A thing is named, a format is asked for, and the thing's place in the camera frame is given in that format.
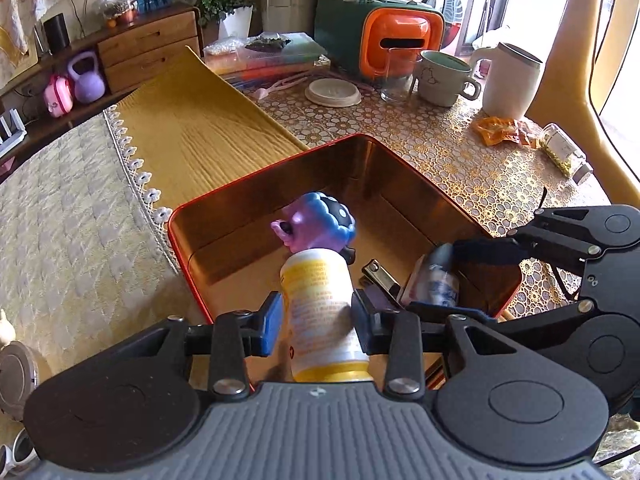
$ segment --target gray ribbed surface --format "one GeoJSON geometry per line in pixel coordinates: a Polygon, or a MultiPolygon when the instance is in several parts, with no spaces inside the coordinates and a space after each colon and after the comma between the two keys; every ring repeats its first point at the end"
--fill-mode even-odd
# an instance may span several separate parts
{"type": "MultiPolygon", "coordinates": [[[[491,438],[490,428],[487,438],[491,438]]],[[[590,463],[557,472],[516,472],[485,465],[445,440],[420,406],[385,399],[372,383],[318,386],[267,383],[250,400],[217,405],[193,438],[149,466],[98,475],[44,463],[27,478],[596,480],[607,477],[590,463]]]]}

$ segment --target pink bag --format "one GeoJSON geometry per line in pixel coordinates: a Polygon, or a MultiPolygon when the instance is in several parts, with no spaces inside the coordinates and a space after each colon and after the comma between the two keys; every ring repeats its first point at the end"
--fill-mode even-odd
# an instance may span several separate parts
{"type": "Polygon", "coordinates": [[[69,79],[52,74],[44,91],[44,102],[53,117],[62,117],[64,114],[68,114],[74,107],[69,79]]]}

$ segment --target purple toy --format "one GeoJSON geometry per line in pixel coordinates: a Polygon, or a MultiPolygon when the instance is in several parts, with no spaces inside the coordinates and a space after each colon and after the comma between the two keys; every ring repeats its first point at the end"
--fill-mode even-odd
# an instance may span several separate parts
{"type": "Polygon", "coordinates": [[[271,228],[291,250],[331,249],[347,263],[355,261],[355,251],[347,245],[356,235],[356,221],[349,210],[324,193],[305,193],[282,209],[286,217],[271,222],[271,228]]]}
{"type": "Polygon", "coordinates": [[[78,101],[84,104],[89,104],[97,101],[104,95],[106,88],[104,86],[102,76],[100,76],[100,72],[98,71],[98,57],[95,55],[95,52],[91,50],[81,52],[69,61],[66,68],[68,69],[71,79],[76,82],[75,94],[78,101]],[[76,72],[74,70],[74,65],[81,59],[94,60],[93,69],[88,72],[84,72],[83,74],[76,72]]]}

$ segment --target drawer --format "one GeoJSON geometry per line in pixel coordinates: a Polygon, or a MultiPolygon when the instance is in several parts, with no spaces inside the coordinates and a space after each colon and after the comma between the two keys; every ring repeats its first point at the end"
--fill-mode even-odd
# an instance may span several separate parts
{"type": "Polygon", "coordinates": [[[198,35],[194,12],[184,12],[163,20],[132,28],[98,43],[104,67],[115,65],[161,46],[198,35]]]}
{"type": "Polygon", "coordinates": [[[137,86],[140,83],[157,76],[172,57],[180,56],[185,51],[185,45],[198,52],[200,43],[198,38],[189,38],[178,43],[156,48],[139,56],[127,59],[122,63],[104,69],[111,92],[119,92],[137,86]]]}

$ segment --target glass jar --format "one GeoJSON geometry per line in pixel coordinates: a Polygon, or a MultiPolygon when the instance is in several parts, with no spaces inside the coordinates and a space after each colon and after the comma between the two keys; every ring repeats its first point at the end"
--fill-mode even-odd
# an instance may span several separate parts
{"type": "Polygon", "coordinates": [[[586,155],[557,124],[551,123],[544,127],[540,144],[562,174],[577,185],[593,173],[586,155]]]}

